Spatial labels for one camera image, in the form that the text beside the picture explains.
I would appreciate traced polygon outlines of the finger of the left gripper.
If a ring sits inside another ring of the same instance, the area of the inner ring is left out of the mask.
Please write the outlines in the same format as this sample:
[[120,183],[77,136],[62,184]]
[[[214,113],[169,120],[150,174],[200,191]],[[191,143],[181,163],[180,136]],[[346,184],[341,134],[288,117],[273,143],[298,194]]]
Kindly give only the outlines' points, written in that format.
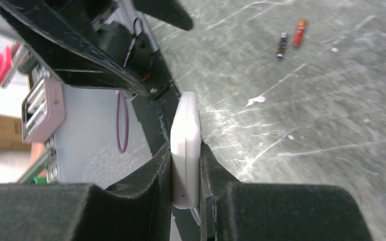
[[179,29],[190,31],[194,22],[177,0],[133,0],[134,8]]

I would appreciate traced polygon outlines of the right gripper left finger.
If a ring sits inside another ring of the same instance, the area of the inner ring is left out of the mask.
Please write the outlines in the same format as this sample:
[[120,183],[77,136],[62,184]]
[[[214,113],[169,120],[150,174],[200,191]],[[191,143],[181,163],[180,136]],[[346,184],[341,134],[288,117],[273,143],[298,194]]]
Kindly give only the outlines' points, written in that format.
[[95,184],[0,184],[0,240],[169,240],[171,154],[102,189]]

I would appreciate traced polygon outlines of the white remote control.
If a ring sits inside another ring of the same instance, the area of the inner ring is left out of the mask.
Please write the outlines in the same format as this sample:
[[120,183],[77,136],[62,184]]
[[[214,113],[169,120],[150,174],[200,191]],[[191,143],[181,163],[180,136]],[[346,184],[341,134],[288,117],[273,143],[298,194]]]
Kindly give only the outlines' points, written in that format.
[[200,201],[201,123],[197,96],[181,94],[170,131],[172,203],[191,209]]

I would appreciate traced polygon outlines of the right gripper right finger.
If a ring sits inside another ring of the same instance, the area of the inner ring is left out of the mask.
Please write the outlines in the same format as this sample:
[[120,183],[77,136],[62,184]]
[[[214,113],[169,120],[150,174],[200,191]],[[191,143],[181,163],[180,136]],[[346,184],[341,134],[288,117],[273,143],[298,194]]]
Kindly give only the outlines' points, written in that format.
[[206,144],[200,164],[202,240],[372,240],[341,187],[243,183]]

